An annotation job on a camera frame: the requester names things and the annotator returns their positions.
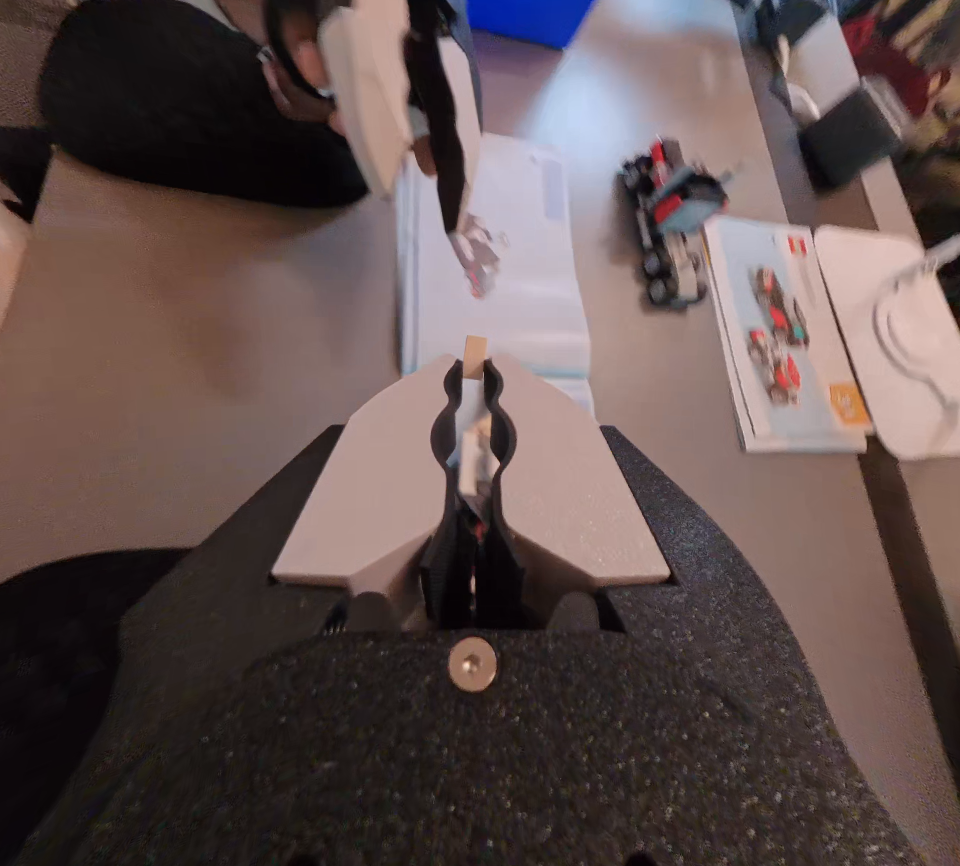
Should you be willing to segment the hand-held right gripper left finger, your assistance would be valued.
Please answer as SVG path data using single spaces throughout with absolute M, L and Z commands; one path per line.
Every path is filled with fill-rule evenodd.
M 279 583 L 423 603 L 419 562 L 447 505 L 462 363 L 443 354 L 347 421 L 270 574 Z

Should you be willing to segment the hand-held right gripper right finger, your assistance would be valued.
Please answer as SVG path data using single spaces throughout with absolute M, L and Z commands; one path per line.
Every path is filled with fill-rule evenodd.
M 518 360 L 486 360 L 491 481 L 486 627 L 537 628 L 571 593 L 671 569 L 594 416 Z

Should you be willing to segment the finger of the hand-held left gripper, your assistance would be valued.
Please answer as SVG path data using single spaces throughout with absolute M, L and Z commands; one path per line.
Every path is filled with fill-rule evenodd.
M 393 196 L 413 145 L 404 59 L 409 14 L 334 9 L 318 29 L 344 136 L 369 191 Z
M 462 230 L 483 133 L 482 93 L 470 34 L 409 35 L 413 155 L 437 188 L 447 234 Z

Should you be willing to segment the open lego instruction booklet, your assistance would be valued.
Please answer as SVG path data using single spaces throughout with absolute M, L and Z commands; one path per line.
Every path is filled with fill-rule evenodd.
M 592 346 L 575 272 L 569 184 L 555 150 L 486 133 L 468 214 L 495 259 L 468 275 L 441 221 L 436 182 L 409 158 L 394 192 L 403 377 L 469 335 L 513 356 L 594 414 Z

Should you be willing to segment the lego truck with black wheels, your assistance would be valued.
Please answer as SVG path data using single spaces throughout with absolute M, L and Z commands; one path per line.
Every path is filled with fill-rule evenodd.
M 652 308 L 683 312 L 707 295 L 702 229 L 726 211 L 735 175 L 734 169 L 714 175 L 687 161 L 679 141 L 665 136 L 622 162 L 617 180 L 632 211 L 639 274 Z

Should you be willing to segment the closed booklet with red cars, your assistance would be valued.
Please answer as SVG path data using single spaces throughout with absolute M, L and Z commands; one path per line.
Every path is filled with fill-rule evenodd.
M 873 424 L 812 230 L 718 215 L 702 242 L 742 449 L 866 452 Z

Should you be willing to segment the black box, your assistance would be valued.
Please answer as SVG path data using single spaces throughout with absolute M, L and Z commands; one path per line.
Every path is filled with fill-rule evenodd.
M 903 148 L 913 118 L 882 76 L 858 86 L 820 118 L 802 128 L 798 147 L 816 192 L 844 188 Z

